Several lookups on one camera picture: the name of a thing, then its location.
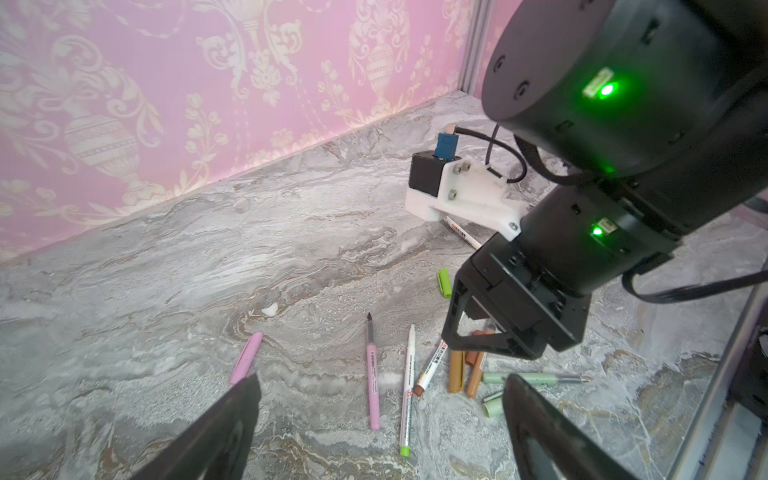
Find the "pink pen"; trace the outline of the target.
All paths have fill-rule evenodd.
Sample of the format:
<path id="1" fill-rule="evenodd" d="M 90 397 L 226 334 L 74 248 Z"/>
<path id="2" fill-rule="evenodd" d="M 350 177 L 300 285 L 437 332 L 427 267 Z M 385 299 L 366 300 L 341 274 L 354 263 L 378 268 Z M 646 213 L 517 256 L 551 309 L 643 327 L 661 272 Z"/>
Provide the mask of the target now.
<path id="1" fill-rule="evenodd" d="M 365 361 L 367 370 L 369 426 L 372 431 L 380 430 L 380 400 L 378 386 L 378 351 L 374 339 L 373 318 L 367 314 L 367 341 Z"/>

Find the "pink pen cap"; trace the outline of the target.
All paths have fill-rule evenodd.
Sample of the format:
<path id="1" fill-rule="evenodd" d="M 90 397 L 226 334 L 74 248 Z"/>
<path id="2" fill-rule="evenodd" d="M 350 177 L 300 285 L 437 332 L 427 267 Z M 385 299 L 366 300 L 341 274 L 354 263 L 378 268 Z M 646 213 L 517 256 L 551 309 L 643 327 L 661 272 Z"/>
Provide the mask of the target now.
<path id="1" fill-rule="evenodd" d="M 249 337 L 230 376 L 229 383 L 231 386 L 236 385 L 248 376 L 263 338 L 262 332 L 256 332 Z"/>

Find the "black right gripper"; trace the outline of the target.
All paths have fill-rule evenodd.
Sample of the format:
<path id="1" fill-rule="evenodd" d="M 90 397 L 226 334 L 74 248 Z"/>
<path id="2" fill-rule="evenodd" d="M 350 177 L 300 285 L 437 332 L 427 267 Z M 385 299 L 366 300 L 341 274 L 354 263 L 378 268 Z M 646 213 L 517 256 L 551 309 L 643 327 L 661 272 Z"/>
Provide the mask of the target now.
<path id="1" fill-rule="evenodd" d="M 457 351 L 538 359 L 548 347 L 562 352 L 583 341 L 590 301 L 558 289 L 519 241 L 495 234 L 458 270 L 441 338 Z M 491 332 L 461 334 L 464 317 Z"/>

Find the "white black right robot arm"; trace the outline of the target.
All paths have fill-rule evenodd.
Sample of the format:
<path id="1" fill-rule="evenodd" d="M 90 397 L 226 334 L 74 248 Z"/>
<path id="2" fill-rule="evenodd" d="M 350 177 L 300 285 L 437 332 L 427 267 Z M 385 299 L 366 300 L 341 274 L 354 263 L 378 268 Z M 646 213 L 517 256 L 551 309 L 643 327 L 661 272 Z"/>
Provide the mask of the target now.
<path id="1" fill-rule="evenodd" d="M 482 107 L 554 187 L 460 268 L 442 333 L 525 360 L 579 344 L 592 293 L 671 260 L 767 185 L 763 1 L 524 1 Z M 550 175 L 540 152 L 566 163 Z"/>

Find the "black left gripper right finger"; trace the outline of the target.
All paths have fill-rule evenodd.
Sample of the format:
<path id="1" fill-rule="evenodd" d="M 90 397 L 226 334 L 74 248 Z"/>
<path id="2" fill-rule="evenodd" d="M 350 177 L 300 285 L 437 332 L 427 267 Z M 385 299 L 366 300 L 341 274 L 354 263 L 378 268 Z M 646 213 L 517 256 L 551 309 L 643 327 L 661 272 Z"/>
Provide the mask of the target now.
<path id="1" fill-rule="evenodd" d="M 507 377 L 502 402 L 522 479 L 634 477 L 519 375 Z"/>

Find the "white pen yellow end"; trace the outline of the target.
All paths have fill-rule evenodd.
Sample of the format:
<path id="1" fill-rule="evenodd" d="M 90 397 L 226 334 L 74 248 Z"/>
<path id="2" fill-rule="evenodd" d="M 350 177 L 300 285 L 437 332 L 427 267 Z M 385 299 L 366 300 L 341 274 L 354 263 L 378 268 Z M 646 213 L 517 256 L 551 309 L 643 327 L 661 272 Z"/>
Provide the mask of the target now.
<path id="1" fill-rule="evenodd" d="M 462 238 L 468 245 L 474 250 L 479 250 L 482 247 L 482 243 L 469 234 L 463 227 L 461 227 L 456 221 L 446 216 L 443 218 L 444 223 L 451 228 L 460 238 Z"/>

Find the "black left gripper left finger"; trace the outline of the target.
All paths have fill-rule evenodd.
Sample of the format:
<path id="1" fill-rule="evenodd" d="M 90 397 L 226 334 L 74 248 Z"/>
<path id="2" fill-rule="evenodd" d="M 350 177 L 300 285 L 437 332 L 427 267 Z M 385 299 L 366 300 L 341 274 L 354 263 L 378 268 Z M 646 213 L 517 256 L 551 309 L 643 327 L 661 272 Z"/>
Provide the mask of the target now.
<path id="1" fill-rule="evenodd" d="M 135 479 L 241 479 L 259 417 L 261 386 L 250 375 L 133 477 Z"/>

